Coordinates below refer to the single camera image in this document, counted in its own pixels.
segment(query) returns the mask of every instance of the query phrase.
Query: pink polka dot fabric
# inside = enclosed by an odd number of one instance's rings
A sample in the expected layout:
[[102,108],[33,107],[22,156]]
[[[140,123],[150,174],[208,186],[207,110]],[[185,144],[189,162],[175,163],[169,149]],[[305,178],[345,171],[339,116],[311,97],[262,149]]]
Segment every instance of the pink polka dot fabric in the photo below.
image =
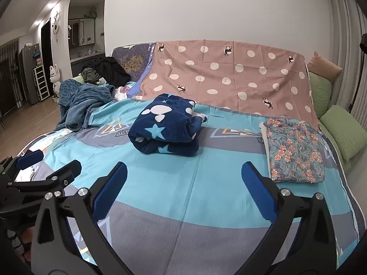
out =
[[138,100],[162,93],[264,116],[285,116],[318,128],[301,54],[236,41],[157,42]]

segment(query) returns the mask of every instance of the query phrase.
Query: wooden floor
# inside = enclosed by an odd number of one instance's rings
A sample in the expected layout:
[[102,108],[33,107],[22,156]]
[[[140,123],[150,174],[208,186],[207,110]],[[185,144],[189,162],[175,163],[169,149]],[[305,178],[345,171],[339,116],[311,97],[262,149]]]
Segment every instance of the wooden floor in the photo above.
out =
[[35,105],[23,105],[0,126],[0,160],[16,156],[34,138],[54,130],[60,119],[59,106],[52,98]]

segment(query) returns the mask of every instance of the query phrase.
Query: hanging plant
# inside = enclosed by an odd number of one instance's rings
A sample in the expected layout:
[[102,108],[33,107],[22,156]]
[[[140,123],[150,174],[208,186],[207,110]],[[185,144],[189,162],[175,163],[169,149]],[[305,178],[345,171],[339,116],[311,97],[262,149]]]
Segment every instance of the hanging plant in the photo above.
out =
[[97,9],[95,6],[92,6],[91,10],[89,10],[88,14],[84,14],[86,19],[96,19],[97,18]]

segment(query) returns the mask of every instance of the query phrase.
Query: silver screw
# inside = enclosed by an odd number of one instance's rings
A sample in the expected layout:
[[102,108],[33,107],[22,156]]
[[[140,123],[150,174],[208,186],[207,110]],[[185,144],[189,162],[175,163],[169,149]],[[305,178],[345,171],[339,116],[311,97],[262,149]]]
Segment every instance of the silver screw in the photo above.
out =
[[322,200],[322,199],[324,199],[324,195],[322,194],[322,193],[320,193],[320,192],[318,192],[318,193],[316,193],[316,198],[317,199],[319,199],[319,200]]
[[289,189],[287,188],[283,188],[282,190],[280,190],[280,193],[282,196],[290,196],[291,195],[291,192]]
[[87,193],[88,193],[88,189],[87,189],[87,188],[80,188],[80,189],[78,190],[78,194],[79,194],[80,196],[85,196]]
[[51,199],[51,198],[52,198],[52,196],[53,196],[52,192],[47,192],[47,193],[45,194],[45,199],[49,200],[49,199]]

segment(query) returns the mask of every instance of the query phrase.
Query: blue towel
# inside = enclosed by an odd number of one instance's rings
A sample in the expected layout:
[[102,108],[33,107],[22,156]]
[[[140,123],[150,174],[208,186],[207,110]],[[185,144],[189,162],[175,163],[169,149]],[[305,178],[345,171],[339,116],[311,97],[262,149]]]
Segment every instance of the blue towel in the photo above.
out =
[[195,102],[172,94],[157,96],[136,118],[128,136],[145,154],[193,156],[199,149],[198,132],[207,120],[195,113]]
[[112,100],[114,86],[96,86],[90,83],[76,84],[75,80],[66,80],[60,86],[60,116],[55,130],[67,128],[79,131],[88,128],[89,117],[98,107]]

